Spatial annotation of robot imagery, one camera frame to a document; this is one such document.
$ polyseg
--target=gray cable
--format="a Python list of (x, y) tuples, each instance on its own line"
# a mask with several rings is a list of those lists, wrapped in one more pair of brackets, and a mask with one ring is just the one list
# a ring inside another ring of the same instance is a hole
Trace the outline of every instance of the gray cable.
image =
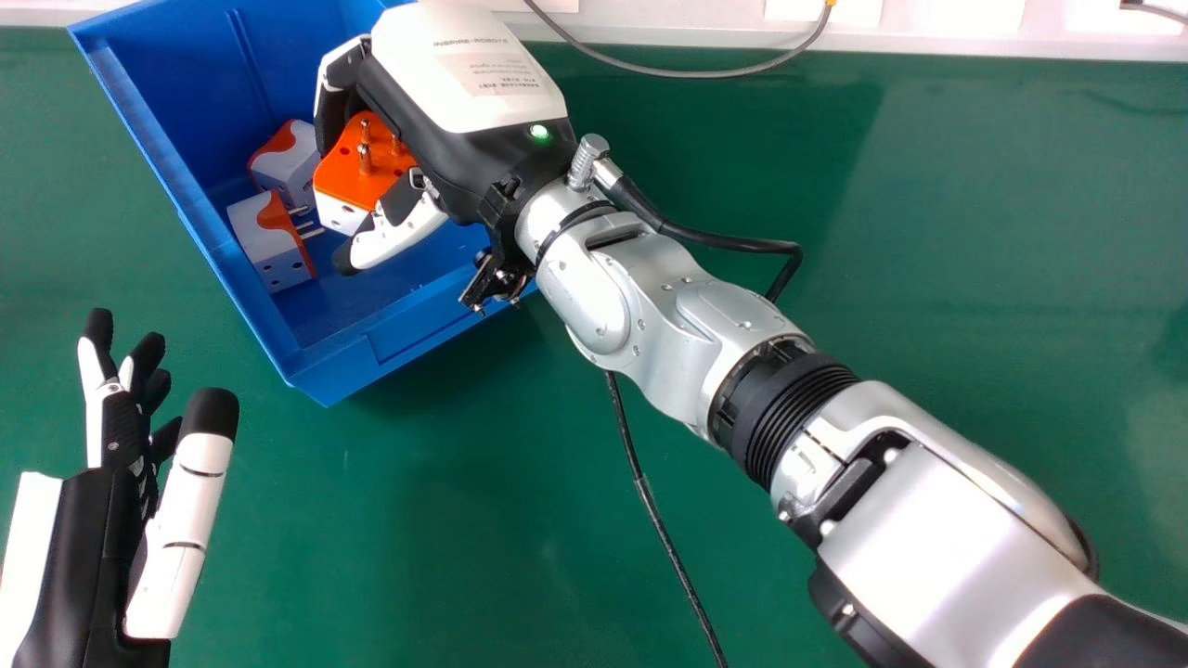
[(589, 46), (580, 42), (576, 37), (570, 34), (569, 31), (561, 27), (561, 24), (552, 20), (552, 17), (550, 17), (544, 10), (542, 10), (539, 5), (537, 5), (533, 0), (524, 0), (524, 4), (527, 5), (527, 8), (532, 10), (532, 13), (539, 17), (541, 20), (544, 21), (545, 25), (548, 25), (550, 29), (552, 29), (552, 31), (556, 32), (562, 39), (564, 39), (574, 49), (577, 49), (579, 51), (586, 53), (590, 58), (594, 58), (596, 61), (602, 61), (608, 65), (623, 70), (633, 71), (637, 74), (646, 74), (649, 76), (663, 76), (668, 78), (731, 78), (735, 76), (747, 76), (752, 74), (759, 74), (762, 71), (767, 71), (772, 68), (779, 67), (786, 63), (788, 61), (791, 61), (796, 56), (803, 53), (805, 49), (811, 46), (813, 43), (816, 42), (819, 37), (821, 37), (821, 33), (824, 32), (826, 24), (829, 23), (829, 13), (833, 11), (833, 5), (826, 2), (824, 7), (821, 8), (821, 15), (817, 18), (817, 23), (813, 27), (813, 32), (809, 33), (809, 36), (804, 39), (804, 42), (794, 46), (788, 52), (782, 53), (778, 57), (775, 57), (770, 61), (757, 63), (753, 65), (747, 65), (745, 68), (734, 68), (729, 70), (668, 70), (663, 68), (650, 68), (647, 65), (638, 65), (636, 63), (628, 63), (627, 61), (620, 61), (619, 58), (613, 58), (611, 56), (607, 56), (606, 53), (595, 51), (594, 49), (590, 49)]
[(1183, 14), (1177, 14), (1171, 10), (1164, 10), (1163, 7), (1154, 7), (1151, 5), (1143, 5), (1142, 2), (1123, 2), (1123, 10), (1132, 10), (1135, 12), (1146, 12), (1148, 14), (1155, 14), (1156, 17), (1163, 17), (1165, 19), (1171, 19), (1176, 23), (1188, 25), (1188, 17)]

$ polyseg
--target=green tabletop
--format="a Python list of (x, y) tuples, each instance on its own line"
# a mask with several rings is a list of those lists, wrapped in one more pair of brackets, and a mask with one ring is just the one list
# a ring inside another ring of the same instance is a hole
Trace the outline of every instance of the green tabletop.
[[(671, 82), (538, 53), (579, 132), (671, 215), (805, 245), (781, 305), (820, 347), (1038, 481), (1107, 587), (1188, 618), (1184, 67), (810, 53)], [(61, 32), (0, 31), (0, 234), (5, 532), (21, 471), (83, 464), (90, 307), (115, 311), (118, 347), (166, 335), (166, 411), (200, 385), (241, 397), (173, 666), (712, 666), (602, 379), (542, 300), (318, 408), (270, 366)], [(750, 286), (777, 264), (696, 253)], [(627, 404), (733, 663), (857, 666), (766, 494), (633, 386)]]

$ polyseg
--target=robotic arm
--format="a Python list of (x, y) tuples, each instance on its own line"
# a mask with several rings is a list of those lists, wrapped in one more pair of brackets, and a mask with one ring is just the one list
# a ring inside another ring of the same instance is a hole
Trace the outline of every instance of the robotic arm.
[[(78, 339), (87, 470), (21, 475), (0, 579), (0, 666), (163, 668), (206, 556), (239, 423), (226, 390), (196, 391), (151, 431), (171, 380), (160, 334), (116, 368), (112, 314)], [(164, 493), (159, 468), (173, 460)]]
[[(492, 14), (404, 5), (352, 44), (323, 63), (320, 137), (353, 103), (384, 118), (435, 206), (491, 234), (460, 300), (479, 310), (535, 275), (583, 357), (770, 494), (817, 555), (814, 605), (867, 663), (1188, 664), (1186, 629), (1102, 591), (1088, 540), (1032, 481), (663, 234), (606, 141), (574, 141), (556, 86)], [(406, 247), (368, 242), (341, 266)]]

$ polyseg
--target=white sticker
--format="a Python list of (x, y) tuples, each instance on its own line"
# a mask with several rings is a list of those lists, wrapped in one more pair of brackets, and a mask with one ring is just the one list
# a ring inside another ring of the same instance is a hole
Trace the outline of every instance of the white sticker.
[(536, 65), (520, 53), (447, 53), (438, 58), (475, 97), (545, 93)]

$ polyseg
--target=blue container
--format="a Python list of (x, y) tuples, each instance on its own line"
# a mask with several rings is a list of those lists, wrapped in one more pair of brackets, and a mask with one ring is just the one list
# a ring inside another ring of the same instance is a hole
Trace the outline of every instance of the blue container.
[(347, 238), (326, 232), (308, 242), (318, 279), (270, 295), (226, 218), (228, 204), (255, 193), (252, 152), (285, 120), (311, 120), (322, 55), (369, 32), (384, 8), (378, 0), (156, 0), (70, 30), (268, 359), (322, 405), (481, 321), (457, 303), (487, 246), (481, 226), (446, 225), (350, 278), (330, 264)]

